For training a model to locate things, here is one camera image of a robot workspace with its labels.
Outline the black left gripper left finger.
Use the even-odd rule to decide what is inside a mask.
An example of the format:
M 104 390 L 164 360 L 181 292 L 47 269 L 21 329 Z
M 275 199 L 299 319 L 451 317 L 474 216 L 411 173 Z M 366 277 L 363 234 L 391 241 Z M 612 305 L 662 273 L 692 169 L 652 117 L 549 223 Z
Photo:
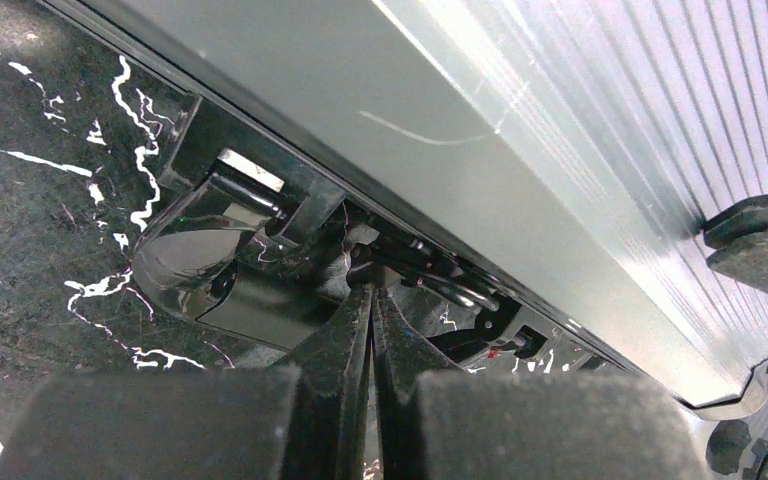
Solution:
M 60 376 L 31 399 L 0 479 L 357 479 L 372 288 L 264 369 Z

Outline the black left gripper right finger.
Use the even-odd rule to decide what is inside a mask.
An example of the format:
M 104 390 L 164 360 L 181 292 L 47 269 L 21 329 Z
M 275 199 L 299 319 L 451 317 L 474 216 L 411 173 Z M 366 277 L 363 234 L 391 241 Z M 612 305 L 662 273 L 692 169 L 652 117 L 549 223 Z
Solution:
M 673 400 L 623 373 L 470 374 L 371 303 L 387 479 L 703 479 Z

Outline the black poker set case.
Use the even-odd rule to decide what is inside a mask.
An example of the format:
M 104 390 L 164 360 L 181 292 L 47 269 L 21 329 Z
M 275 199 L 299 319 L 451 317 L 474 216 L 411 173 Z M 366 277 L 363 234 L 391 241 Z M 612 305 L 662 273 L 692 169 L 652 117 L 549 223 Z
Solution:
M 53 1 L 704 419 L 768 402 L 768 1 Z

